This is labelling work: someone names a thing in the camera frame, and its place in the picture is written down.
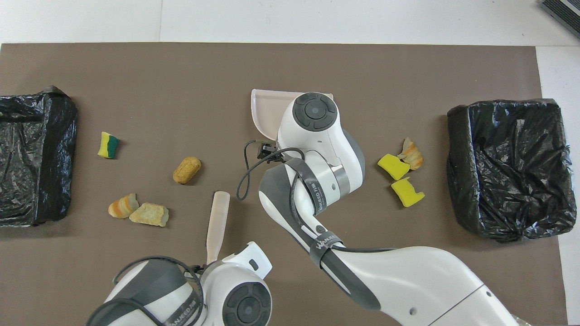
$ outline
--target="yellow sponge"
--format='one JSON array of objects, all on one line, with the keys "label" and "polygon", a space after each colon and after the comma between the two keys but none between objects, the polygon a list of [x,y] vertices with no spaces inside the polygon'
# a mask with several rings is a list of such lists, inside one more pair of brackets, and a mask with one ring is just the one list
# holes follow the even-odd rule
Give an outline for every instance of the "yellow sponge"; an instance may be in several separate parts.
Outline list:
[{"label": "yellow sponge", "polygon": [[379,160],[378,164],[381,168],[385,169],[385,171],[387,171],[395,180],[401,179],[405,174],[407,174],[407,172],[409,172],[409,169],[411,168],[410,165],[401,162],[398,157],[391,154],[383,156],[383,158]]},{"label": "yellow sponge", "polygon": [[405,207],[416,204],[425,197],[424,193],[415,192],[415,188],[413,188],[413,185],[409,182],[409,177],[391,184],[391,187],[397,193]]},{"label": "yellow sponge", "polygon": [[119,145],[119,138],[111,135],[110,133],[101,132],[101,147],[99,148],[98,156],[104,158],[115,158],[115,150],[117,150],[117,145]]}]

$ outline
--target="black strap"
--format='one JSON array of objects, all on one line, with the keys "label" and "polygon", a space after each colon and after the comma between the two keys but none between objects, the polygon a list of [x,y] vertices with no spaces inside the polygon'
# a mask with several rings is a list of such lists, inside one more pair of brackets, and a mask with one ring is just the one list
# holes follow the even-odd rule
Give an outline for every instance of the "black strap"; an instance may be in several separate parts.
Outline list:
[{"label": "black strap", "polygon": [[312,200],[312,204],[316,210],[314,216],[323,212],[327,207],[326,196],[324,195],[322,186],[320,185],[320,182],[318,182],[314,172],[312,172],[308,165],[299,158],[292,158],[287,162],[284,162],[284,164],[290,166],[294,171],[296,171],[296,174],[300,176],[300,180],[310,195],[310,199]]},{"label": "black strap", "polygon": [[342,240],[334,232],[323,232],[310,245],[310,259],[312,259],[316,266],[322,268],[320,267],[322,257],[337,242],[342,243]]}]

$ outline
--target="black connector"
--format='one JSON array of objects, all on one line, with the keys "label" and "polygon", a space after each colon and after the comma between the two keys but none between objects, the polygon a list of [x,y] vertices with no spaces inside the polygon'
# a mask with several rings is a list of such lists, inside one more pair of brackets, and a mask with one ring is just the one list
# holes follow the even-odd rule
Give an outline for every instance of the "black connector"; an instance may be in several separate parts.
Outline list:
[{"label": "black connector", "polygon": [[[257,143],[260,143],[260,147],[258,148],[258,156],[257,159],[261,160],[264,157],[274,153],[276,151],[276,146],[271,142],[267,142],[264,140],[258,140]],[[267,160],[268,163],[270,162],[282,162],[282,154],[275,155],[274,157]]]},{"label": "black connector", "polygon": [[[206,265],[206,264],[203,264],[201,266],[200,265],[192,265],[192,266],[189,266],[189,268],[191,268],[195,274],[197,274],[197,275],[203,275],[203,273],[205,272],[205,270],[208,268],[208,265]],[[183,276],[185,276],[187,278],[191,278],[191,277],[187,276],[186,273],[187,274],[191,274],[188,271],[184,271],[183,272]]]}]

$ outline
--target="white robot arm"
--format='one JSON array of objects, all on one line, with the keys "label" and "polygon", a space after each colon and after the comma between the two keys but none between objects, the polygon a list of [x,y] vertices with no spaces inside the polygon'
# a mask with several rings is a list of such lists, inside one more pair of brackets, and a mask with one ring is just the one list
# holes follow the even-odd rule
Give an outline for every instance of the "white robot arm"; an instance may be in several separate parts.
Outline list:
[{"label": "white robot arm", "polygon": [[291,147],[302,153],[284,152],[284,164],[264,174],[260,201],[352,300],[405,326],[518,325],[451,253],[429,247],[351,249],[316,219],[327,206],[359,188],[365,173],[362,151],[342,129],[330,97],[305,93],[290,103],[277,149]]}]

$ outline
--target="green and yellow sponge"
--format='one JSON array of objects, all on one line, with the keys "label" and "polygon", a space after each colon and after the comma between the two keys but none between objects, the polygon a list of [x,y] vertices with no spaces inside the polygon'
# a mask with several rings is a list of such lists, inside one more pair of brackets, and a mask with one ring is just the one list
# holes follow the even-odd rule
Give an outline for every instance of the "green and yellow sponge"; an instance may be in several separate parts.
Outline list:
[{"label": "green and yellow sponge", "polygon": [[119,138],[111,135],[110,133],[101,132],[101,148],[97,153],[98,156],[104,158],[115,158],[115,150],[117,150],[117,145],[119,145]]}]

